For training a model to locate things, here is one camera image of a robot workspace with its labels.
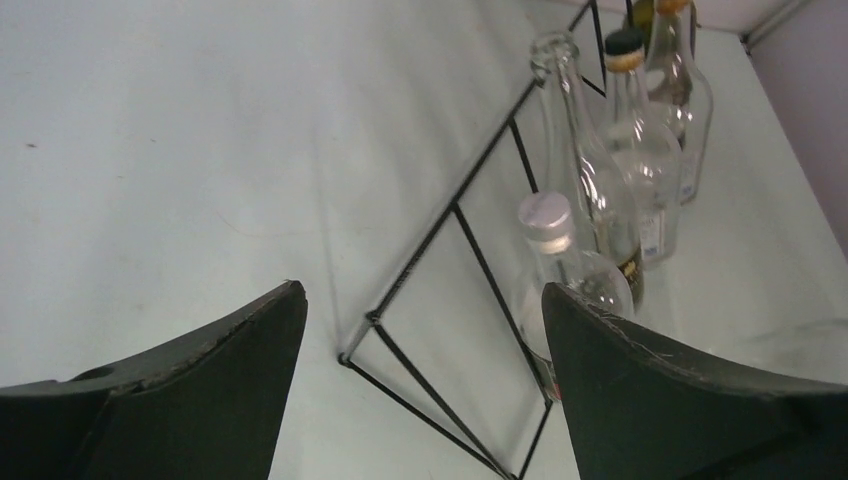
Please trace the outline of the clear bottle silver cap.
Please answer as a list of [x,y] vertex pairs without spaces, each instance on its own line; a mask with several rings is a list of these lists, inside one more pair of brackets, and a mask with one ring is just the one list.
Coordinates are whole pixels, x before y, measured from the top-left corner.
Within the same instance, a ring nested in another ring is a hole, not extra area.
[[539,373],[546,397],[561,400],[542,312],[542,293],[548,283],[560,283],[604,310],[629,318],[635,313],[628,282],[614,262],[582,249],[569,200],[553,191],[527,195],[518,220],[531,254],[514,283],[514,320]]

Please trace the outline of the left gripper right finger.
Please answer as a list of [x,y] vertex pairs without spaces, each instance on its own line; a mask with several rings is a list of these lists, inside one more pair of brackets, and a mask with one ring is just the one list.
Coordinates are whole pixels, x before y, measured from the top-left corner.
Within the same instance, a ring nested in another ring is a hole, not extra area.
[[843,479],[847,389],[698,350],[550,283],[542,311],[583,479]]

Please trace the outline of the tall clear bottle black label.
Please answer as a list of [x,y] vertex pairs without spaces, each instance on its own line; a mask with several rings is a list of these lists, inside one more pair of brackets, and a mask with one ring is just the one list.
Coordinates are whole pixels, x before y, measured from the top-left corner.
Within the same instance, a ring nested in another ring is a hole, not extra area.
[[530,47],[530,67],[541,89],[546,187],[568,198],[577,244],[615,264],[638,310],[645,285],[635,199],[593,125],[579,56],[568,31],[543,33]]

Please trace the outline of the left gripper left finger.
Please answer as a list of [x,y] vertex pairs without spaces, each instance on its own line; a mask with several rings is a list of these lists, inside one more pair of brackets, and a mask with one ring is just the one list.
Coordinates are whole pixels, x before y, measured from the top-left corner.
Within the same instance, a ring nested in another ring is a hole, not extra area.
[[305,331],[303,285],[67,381],[1,391],[5,479],[265,479]]

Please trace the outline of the clear bottle black cork stopper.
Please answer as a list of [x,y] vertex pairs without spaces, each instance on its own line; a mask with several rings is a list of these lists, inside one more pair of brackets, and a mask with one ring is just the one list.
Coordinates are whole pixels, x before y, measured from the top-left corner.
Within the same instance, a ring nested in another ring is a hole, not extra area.
[[644,265],[652,268],[676,250],[682,151],[650,105],[643,34],[627,27],[603,40],[605,113],[600,133],[632,191]]

